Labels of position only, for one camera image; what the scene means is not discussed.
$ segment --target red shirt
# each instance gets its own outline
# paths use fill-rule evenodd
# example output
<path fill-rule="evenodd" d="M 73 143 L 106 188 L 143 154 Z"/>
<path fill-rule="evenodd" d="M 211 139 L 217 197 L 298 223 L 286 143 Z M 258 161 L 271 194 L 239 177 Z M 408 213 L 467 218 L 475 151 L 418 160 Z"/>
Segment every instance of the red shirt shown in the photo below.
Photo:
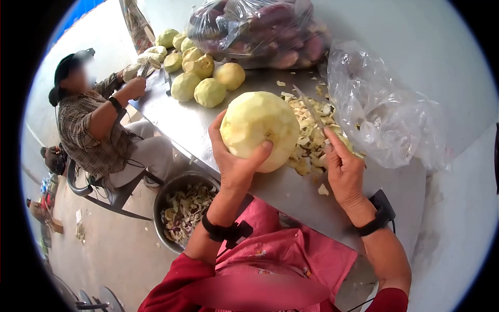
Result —
<path fill-rule="evenodd" d="M 213 276 L 215 276 L 213 266 L 180 254 L 172 262 L 170 271 L 163 281 L 147 295 L 138 312 L 213 312 L 214 309 L 190 303 L 181 294 L 184 286 Z M 366 312 L 406 312 L 408 303 L 409 299 L 402 290 L 385 288 L 376 295 Z M 341 312 L 329 300 L 321 302 L 320 310 Z"/>

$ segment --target person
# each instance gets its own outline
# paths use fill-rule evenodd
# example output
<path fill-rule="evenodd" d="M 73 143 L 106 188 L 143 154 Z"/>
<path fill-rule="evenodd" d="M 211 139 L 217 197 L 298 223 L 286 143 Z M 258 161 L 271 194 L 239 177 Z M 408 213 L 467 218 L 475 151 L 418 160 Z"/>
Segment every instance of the person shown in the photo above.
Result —
<path fill-rule="evenodd" d="M 43 146 L 40 149 L 40 154 L 45 160 L 45 165 L 50 173 L 65 176 L 67 153 L 64 151 L 61 143 L 59 143 L 59 146 L 50 146 L 48 148 Z"/>
<path fill-rule="evenodd" d="M 225 244 L 211 240 L 200 222 L 185 250 L 172 262 L 166 277 L 151 290 L 138 311 L 212 311 L 190 303 L 182 296 L 182 289 L 215 275 L 274 273 L 312 279 L 330 289 L 328 300 L 304 311 L 338 312 L 334 297 L 356 259 L 356 252 L 303 225 L 281 228 L 277 210 L 256 198 L 236 219 L 255 170 L 272 151 L 272 142 L 263 142 L 247 159 L 230 154 L 219 131 L 224 114 L 225 111 L 218 115 L 209 127 L 221 188 L 206 217 L 211 224 L 223 227 L 235 220 L 245 220 L 253 227 L 253 234 L 235 248 L 225 250 Z M 374 220 L 376 212 L 362 195 L 364 161 L 350 153 L 334 132 L 327 128 L 324 132 L 332 144 L 326 146 L 326 154 L 328 181 L 334 197 L 353 225 L 362 227 Z M 389 228 L 383 228 L 362 237 L 362 241 L 379 281 L 379 291 L 367 311 L 406 311 L 412 275 L 397 237 Z"/>
<path fill-rule="evenodd" d="M 94 53 L 89 49 L 70 54 L 55 70 L 55 87 L 48 98 L 52 106 L 59 105 L 57 125 L 62 147 L 102 186 L 123 186 L 145 168 L 164 181 L 173 165 L 168 138 L 155 137 L 154 126 L 146 119 L 125 127 L 117 120 L 129 100 L 145 94 L 146 80 L 133 78 L 120 89 L 120 71 L 95 83 L 89 66 Z M 144 184 L 157 191 L 158 184 L 149 178 L 144 178 Z"/>
<path fill-rule="evenodd" d="M 53 219 L 47 206 L 42 202 L 34 202 L 30 198 L 26 198 L 26 206 L 29 212 L 38 222 L 47 224 L 50 229 L 56 233 L 63 234 L 63 226 L 59 220 Z"/>

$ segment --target gray pants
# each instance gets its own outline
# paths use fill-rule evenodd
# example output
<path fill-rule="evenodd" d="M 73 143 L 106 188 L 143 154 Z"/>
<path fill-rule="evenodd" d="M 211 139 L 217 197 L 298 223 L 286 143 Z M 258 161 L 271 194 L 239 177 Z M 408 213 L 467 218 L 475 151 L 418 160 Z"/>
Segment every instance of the gray pants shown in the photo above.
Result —
<path fill-rule="evenodd" d="M 164 136 L 154 136 L 154 125 L 146 119 L 132 122 L 125 128 L 144 138 L 144 140 L 139 137 L 132 138 L 137 149 L 130 155 L 130 159 L 143 164 L 149 172 L 161 180 L 166 180 L 173 168 L 173 151 L 170 140 Z M 144 168 L 140 168 L 140 164 L 133 160 L 130 160 L 122 171 L 109 175 L 109 182 L 114 188 L 132 181 L 144 170 Z M 150 187 L 158 186 L 147 177 L 144 177 L 144 184 Z"/>

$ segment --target blue wall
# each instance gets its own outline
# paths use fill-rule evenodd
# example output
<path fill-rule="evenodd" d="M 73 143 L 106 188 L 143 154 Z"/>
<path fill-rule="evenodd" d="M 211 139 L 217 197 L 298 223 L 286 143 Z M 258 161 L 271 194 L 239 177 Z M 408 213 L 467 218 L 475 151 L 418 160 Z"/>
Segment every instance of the blue wall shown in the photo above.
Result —
<path fill-rule="evenodd" d="M 93 8 L 103 3 L 104 1 L 105 0 L 77 0 L 76 3 L 71 6 L 68 13 L 64 16 L 63 20 L 54 31 L 45 54 L 48 53 L 52 46 L 59 40 L 59 38 L 62 37 L 66 29 L 73 26 L 73 24 L 77 20 L 79 20 L 85 13 L 91 11 Z"/>

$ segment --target metal table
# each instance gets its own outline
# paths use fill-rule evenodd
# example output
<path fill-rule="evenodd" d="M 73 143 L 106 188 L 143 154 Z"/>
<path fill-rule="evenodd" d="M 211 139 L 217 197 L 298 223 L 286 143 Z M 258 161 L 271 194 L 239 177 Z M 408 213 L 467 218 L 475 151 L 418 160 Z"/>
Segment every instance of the metal table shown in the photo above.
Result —
<path fill-rule="evenodd" d="M 181 70 L 173 73 L 172 81 L 180 73 Z M 151 74 L 147 78 L 146 94 L 138 101 L 130 101 L 130 104 L 168 136 L 182 153 L 187 157 L 196 157 L 198 165 L 218 178 L 220 173 L 213 158 L 208 127 L 234 98 L 248 91 L 292 93 L 294 83 L 306 95 L 318 101 L 326 100 L 315 92 L 315 86 L 324 81 L 316 69 L 247 70 L 242 86 L 235 91 L 228 91 L 225 100 L 214 108 L 205 108 L 194 99 L 181 103 L 167 96 L 164 75 L 163 68 Z M 277 80 L 285 82 L 286 87 L 277 86 Z M 380 188 L 383 189 L 397 214 L 397 237 L 407 256 L 411 258 L 423 213 L 425 168 L 419 159 L 413 159 L 408 166 L 398 169 L 383 168 L 368 158 L 366 165 L 364 194 L 371 196 Z M 312 176 L 313 174 L 309 174 L 302 177 L 294 169 L 283 166 L 271 173 L 255 174 L 249 192 L 289 217 L 364 253 L 361 240 L 348 231 L 352 226 L 351 222 L 335 201 L 332 192 L 329 196 L 323 196 L 317 191 L 321 183 L 328 186 L 326 175 L 322 175 L 316 183 L 312 181 Z"/>

